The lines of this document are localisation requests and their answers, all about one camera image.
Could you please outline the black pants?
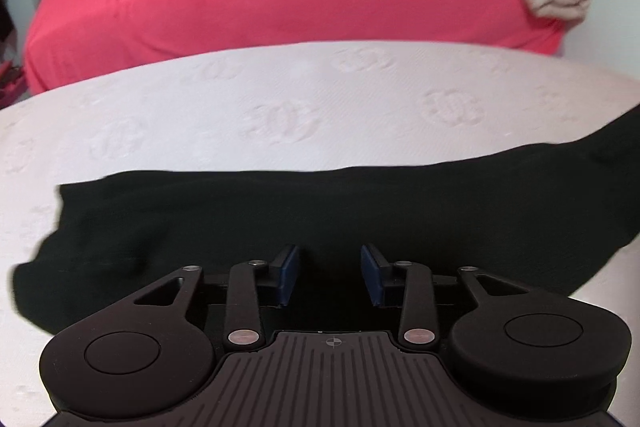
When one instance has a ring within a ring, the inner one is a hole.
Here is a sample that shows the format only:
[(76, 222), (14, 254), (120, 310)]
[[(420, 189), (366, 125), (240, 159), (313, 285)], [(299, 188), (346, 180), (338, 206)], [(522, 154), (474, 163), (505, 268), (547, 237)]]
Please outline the black pants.
[(316, 329), (355, 324), (360, 249), (463, 265), (568, 295), (639, 232), (639, 113), (580, 140), (419, 167), (130, 171), (61, 187), (58, 228), (15, 268), (15, 306), (49, 333), (185, 265), (207, 274), (300, 249), (292, 299)]

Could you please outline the white embossed mattress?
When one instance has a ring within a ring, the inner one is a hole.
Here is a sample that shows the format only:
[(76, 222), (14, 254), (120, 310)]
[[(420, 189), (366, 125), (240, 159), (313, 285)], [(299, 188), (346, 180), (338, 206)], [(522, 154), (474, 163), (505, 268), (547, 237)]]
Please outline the white embossed mattress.
[(639, 101), (637, 80), (512, 50), (329, 42), (195, 55), (58, 88), (1, 113), (1, 419), (53, 414), (48, 335), (15, 311), (14, 265), (58, 219), (58, 187), (128, 170), (428, 165), (560, 143)]

